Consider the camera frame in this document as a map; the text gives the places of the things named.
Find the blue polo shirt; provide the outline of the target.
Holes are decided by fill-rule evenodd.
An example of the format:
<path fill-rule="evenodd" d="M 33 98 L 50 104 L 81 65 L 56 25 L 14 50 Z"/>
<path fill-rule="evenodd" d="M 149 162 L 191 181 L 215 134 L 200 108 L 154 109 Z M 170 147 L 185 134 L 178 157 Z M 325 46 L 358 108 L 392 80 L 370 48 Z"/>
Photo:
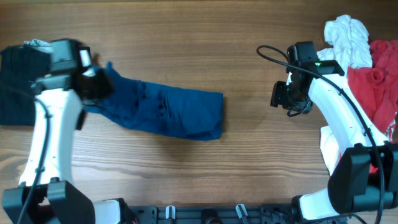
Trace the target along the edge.
<path fill-rule="evenodd" d="M 210 141 L 222 134 L 223 98 L 220 92 L 190 90 L 122 77 L 113 64 L 104 72 L 115 87 L 113 94 L 93 106 L 101 114 L 128 129 L 176 138 Z"/>

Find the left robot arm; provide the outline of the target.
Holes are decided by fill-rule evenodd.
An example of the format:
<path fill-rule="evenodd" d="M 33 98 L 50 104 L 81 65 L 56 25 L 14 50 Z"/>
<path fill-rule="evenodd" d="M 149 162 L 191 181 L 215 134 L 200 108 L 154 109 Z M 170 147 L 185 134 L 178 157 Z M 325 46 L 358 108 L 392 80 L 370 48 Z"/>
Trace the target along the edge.
<path fill-rule="evenodd" d="M 73 184 L 73 133 L 83 125 L 86 103 L 114 88 L 95 71 L 90 48 L 73 39 L 52 42 L 50 71 L 32 84 L 32 93 L 5 87 L 35 103 L 30 154 L 19 185 L 6 189 L 2 207 L 13 223 L 124 223 L 121 199 L 92 202 Z"/>

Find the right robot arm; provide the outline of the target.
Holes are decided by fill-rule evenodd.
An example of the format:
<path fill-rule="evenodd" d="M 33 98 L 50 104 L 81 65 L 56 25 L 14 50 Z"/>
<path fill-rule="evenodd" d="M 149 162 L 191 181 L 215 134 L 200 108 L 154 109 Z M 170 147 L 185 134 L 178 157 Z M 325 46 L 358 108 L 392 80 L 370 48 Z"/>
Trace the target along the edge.
<path fill-rule="evenodd" d="M 297 42 L 283 56 L 289 78 L 275 83 L 271 106 L 289 117 L 317 106 L 339 147 L 327 187 L 294 197 L 290 219 L 311 223 L 375 211 L 379 223 L 383 210 L 397 208 L 397 145 L 366 116 L 338 62 L 320 60 L 313 42 Z"/>

